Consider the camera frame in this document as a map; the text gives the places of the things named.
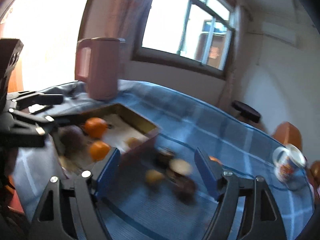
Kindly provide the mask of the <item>purple passion fruit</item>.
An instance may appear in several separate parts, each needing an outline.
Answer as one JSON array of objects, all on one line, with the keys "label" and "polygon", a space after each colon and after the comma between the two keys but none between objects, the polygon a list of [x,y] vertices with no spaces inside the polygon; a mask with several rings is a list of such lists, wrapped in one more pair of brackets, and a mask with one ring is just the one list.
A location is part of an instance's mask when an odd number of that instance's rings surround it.
[{"label": "purple passion fruit", "polygon": [[76,152],[84,147],[85,136],[79,126],[71,125],[59,129],[59,139],[65,149],[65,154]]}]

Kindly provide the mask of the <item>large orange tangerine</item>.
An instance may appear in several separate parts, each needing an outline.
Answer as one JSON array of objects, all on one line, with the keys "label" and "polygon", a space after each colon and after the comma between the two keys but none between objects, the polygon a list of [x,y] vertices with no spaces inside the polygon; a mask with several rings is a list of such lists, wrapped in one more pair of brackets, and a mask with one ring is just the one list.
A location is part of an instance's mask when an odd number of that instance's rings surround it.
[{"label": "large orange tangerine", "polygon": [[108,129],[108,123],[102,118],[89,118],[83,125],[86,134],[93,139],[101,139]]}]

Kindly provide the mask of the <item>oval orange kumquat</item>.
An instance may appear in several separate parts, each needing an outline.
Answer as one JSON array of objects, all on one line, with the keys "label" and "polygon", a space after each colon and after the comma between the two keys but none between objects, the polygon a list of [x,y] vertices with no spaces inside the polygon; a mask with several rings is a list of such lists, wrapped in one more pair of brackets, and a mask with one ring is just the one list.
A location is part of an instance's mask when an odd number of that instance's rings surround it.
[{"label": "oval orange kumquat", "polygon": [[93,161],[101,161],[111,150],[111,146],[103,141],[95,141],[89,147],[89,154]]}]

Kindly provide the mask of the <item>small round orange kumquat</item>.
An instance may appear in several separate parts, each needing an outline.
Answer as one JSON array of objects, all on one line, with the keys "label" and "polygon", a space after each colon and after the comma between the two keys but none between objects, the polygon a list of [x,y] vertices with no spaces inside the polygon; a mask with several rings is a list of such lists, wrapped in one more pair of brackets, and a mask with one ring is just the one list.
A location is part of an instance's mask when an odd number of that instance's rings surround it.
[{"label": "small round orange kumquat", "polygon": [[211,161],[214,161],[214,162],[216,162],[216,163],[218,163],[218,164],[222,165],[221,161],[220,161],[219,159],[217,159],[217,158],[213,157],[213,156],[209,156],[209,159],[210,159]]}]

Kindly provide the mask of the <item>brown longan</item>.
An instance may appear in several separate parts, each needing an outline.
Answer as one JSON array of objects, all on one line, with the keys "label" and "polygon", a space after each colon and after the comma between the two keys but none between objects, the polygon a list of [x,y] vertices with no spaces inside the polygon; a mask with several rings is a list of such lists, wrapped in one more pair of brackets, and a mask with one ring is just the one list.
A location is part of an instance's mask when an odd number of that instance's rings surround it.
[{"label": "brown longan", "polygon": [[156,170],[148,170],[145,174],[145,182],[150,186],[158,184],[164,178],[164,174]]},{"label": "brown longan", "polygon": [[125,143],[129,148],[135,148],[139,146],[142,142],[138,138],[130,137],[125,141]]}]

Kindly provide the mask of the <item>dark water chestnut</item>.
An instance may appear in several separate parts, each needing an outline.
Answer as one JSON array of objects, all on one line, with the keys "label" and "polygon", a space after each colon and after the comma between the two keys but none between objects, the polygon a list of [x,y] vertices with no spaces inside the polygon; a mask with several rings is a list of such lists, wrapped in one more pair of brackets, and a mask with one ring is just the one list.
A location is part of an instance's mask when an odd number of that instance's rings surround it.
[{"label": "dark water chestnut", "polygon": [[168,148],[159,148],[156,154],[155,162],[158,166],[165,167],[175,157],[175,153]]},{"label": "dark water chestnut", "polygon": [[176,197],[183,202],[189,202],[193,200],[196,190],[197,185],[195,181],[189,177],[177,178],[173,188],[173,192]]}]

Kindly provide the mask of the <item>cut water chestnut piece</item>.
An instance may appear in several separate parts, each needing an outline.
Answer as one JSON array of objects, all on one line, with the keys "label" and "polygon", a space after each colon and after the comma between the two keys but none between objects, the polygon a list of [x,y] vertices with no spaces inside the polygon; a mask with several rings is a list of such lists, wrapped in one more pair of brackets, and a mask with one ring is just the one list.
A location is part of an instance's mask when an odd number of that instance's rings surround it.
[{"label": "cut water chestnut piece", "polygon": [[192,166],[183,159],[172,159],[169,161],[169,167],[174,173],[180,176],[188,176],[193,171]]}]

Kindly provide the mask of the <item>pink metal tin box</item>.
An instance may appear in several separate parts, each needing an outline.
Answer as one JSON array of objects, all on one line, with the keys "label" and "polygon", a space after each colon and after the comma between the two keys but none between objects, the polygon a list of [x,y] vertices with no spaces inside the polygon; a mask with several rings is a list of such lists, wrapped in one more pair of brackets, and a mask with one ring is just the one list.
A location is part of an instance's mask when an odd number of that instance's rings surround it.
[{"label": "pink metal tin box", "polygon": [[[117,148],[121,153],[121,161],[130,161],[142,152],[153,149],[160,132],[160,128],[152,121],[120,103],[79,114],[81,119],[74,125],[79,126],[85,136],[84,147],[81,150],[65,154],[64,146],[59,139],[60,127],[50,134],[59,163],[67,178],[80,174],[94,163],[89,154],[89,147],[95,141],[100,140]],[[108,123],[108,129],[101,139],[93,139],[84,131],[83,125],[89,118],[102,118]],[[135,148],[129,148],[125,141],[130,137],[138,138],[142,143]]]}]

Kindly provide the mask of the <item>white cartoon mug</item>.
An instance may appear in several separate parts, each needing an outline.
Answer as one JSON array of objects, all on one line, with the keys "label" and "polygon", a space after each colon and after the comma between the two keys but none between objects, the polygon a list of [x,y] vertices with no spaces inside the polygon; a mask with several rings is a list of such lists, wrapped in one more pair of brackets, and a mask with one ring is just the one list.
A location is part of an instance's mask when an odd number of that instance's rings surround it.
[{"label": "white cartoon mug", "polygon": [[274,174],[282,183],[289,181],[297,170],[306,167],[306,158],[293,144],[286,144],[276,148],[272,153],[272,160]]}]

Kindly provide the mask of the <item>brown leather sofa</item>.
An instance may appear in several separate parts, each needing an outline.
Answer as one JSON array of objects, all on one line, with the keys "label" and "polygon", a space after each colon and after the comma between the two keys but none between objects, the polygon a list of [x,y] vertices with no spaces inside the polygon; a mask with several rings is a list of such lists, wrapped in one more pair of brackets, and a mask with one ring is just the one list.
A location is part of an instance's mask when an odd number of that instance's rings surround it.
[{"label": "brown leather sofa", "polygon": [[319,183],[320,183],[320,178],[319,178],[319,175],[320,175],[320,161],[317,160],[317,161],[314,161],[311,166],[310,166],[310,174],[311,174],[311,177],[313,179],[313,182],[315,183],[315,185],[317,187],[319,187]]}]

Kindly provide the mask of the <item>pink electric kettle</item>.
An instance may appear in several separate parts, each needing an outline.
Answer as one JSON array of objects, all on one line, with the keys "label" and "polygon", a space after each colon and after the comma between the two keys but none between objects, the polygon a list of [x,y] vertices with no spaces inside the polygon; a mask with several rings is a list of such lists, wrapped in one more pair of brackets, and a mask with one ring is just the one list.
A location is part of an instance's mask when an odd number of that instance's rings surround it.
[{"label": "pink electric kettle", "polygon": [[118,92],[120,45],[123,38],[95,37],[78,41],[75,79],[86,84],[90,98],[106,101]]}]

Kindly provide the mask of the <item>blue plaid tablecloth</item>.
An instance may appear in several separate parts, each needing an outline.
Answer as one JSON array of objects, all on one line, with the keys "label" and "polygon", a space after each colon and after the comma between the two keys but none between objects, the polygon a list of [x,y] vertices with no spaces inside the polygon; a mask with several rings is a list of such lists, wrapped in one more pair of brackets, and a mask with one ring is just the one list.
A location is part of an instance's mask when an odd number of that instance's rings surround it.
[{"label": "blue plaid tablecloth", "polygon": [[114,102],[159,125],[156,145],[191,163],[199,186],[197,203],[191,208],[175,203],[168,193],[154,201],[146,200],[142,189],[133,189],[125,201],[112,194],[103,211],[114,238],[201,238],[217,202],[206,190],[208,172],[196,164],[195,155],[221,161],[224,170],[239,178],[262,176],[277,202],[287,239],[295,239],[311,219],[315,206],[306,172],[300,170],[290,182],[281,183],[272,163],[272,153],[280,144],[264,132],[201,100],[153,83],[121,80]]}]

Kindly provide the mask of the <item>brown leather chair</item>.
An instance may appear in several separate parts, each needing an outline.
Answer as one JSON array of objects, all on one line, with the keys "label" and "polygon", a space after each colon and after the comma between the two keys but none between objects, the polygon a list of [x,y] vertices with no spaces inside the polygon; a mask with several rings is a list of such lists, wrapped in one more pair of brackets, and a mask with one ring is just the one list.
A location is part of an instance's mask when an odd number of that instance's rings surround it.
[{"label": "brown leather chair", "polygon": [[283,145],[292,144],[302,151],[302,135],[296,126],[287,121],[277,126],[272,137]]}]

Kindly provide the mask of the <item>dark round stool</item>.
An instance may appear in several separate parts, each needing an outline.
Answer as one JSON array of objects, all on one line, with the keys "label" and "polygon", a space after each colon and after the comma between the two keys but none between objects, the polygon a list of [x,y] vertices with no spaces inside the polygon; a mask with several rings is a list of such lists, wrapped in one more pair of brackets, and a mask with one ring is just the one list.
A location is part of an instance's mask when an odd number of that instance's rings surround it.
[{"label": "dark round stool", "polygon": [[235,109],[238,113],[236,115],[237,118],[242,117],[246,121],[251,121],[255,124],[258,124],[261,118],[261,115],[259,112],[257,112],[255,109],[250,107],[249,105],[238,101],[234,100],[231,103],[231,106],[233,109]]}]

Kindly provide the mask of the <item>pink left curtain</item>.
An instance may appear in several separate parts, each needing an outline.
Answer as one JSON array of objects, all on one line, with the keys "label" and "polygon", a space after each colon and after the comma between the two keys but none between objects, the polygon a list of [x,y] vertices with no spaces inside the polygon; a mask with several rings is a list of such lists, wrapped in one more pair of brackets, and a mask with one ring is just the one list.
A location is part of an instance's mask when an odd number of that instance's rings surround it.
[{"label": "pink left curtain", "polygon": [[121,60],[129,61],[140,16],[151,0],[110,0],[105,34],[107,37],[123,38]]}]

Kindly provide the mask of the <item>pink curtain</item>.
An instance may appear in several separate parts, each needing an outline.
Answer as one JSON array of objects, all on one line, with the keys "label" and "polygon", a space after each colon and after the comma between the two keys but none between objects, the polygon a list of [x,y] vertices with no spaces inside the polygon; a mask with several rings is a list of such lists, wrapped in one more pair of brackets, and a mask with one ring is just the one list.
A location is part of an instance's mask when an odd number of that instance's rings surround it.
[{"label": "pink curtain", "polygon": [[217,107],[227,112],[231,105],[232,92],[235,85],[236,72],[240,66],[240,56],[244,44],[250,13],[244,5],[235,7],[234,30],[231,42],[231,55],[228,57],[226,79],[219,95]]},{"label": "pink curtain", "polygon": [[110,0],[105,34],[107,37],[123,38],[121,60],[129,61],[140,16],[151,0]]}]

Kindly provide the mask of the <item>white air conditioner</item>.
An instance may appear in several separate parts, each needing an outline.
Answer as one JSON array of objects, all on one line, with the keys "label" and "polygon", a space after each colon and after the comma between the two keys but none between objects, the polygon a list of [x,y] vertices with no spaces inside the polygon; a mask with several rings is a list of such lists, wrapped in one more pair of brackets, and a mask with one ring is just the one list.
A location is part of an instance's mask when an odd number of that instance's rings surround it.
[{"label": "white air conditioner", "polygon": [[265,35],[279,39],[293,46],[297,45],[297,35],[291,29],[273,23],[263,22],[261,24],[261,30]]}]

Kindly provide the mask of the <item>pink right curtain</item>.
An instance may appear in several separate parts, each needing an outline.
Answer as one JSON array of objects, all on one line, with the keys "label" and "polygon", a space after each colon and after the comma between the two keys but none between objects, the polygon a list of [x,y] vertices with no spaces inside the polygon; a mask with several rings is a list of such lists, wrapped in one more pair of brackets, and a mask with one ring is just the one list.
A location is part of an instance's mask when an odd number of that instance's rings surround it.
[{"label": "pink right curtain", "polygon": [[217,107],[227,112],[231,105],[232,92],[235,85],[236,72],[240,66],[240,56],[244,44],[250,13],[244,5],[235,7],[234,30],[231,42],[231,55],[228,57],[226,79],[219,95]]}]

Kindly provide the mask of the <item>window with brown frame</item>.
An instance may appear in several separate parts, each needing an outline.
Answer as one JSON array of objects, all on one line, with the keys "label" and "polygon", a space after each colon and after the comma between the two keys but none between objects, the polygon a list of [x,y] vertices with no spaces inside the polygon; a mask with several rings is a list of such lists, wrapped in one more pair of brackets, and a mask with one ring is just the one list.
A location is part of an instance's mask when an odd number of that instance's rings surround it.
[{"label": "window with brown frame", "polygon": [[234,14],[234,0],[151,0],[132,58],[225,79]]}]

